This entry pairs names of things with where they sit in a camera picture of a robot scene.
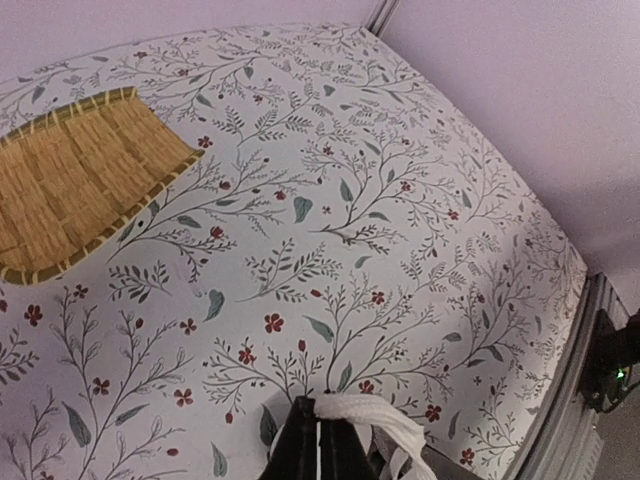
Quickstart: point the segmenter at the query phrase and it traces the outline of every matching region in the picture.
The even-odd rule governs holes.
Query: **wall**
[[[120,43],[213,27],[365,23],[377,0],[0,0],[0,82]]]
[[[375,0],[0,0],[0,81],[236,24],[364,22]],[[640,307],[640,3],[401,0],[385,40],[474,121]]]
[[[401,0],[383,38],[640,307],[640,2]]]

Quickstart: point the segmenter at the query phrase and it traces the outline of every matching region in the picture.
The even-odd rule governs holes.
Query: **floral wallpaper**
[[[207,153],[63,277],[0,284],[0,476],[257,478],[330,390],[500,479],[585,265],[476,128],[362,28],[285,25],[47,65],[0,131],[127,85]]]

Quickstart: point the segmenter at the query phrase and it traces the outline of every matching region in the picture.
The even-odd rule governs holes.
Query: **wicker tray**
[[[31,285],[69,269],[203,153],[133,87],[58,108],[0,138],[0,277]]]

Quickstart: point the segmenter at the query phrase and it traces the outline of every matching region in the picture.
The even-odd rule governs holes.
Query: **white cord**
[[[425,444],[424,429],[382,397],[346,393],[323,394],[316,398],[314,412],[318,418],[326,420],[343,418],[353,424],[382,428],[413,460],[412,468],[405,478],[438,480],[436,474],[420,456]],[[395,470],[393,477],[396,480],[400,467],[393,470]]]

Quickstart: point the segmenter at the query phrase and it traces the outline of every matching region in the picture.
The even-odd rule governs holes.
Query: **woven basket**
[[[42,115],[0,138],[0,277],[69,269],[202,156],[133,87]]]

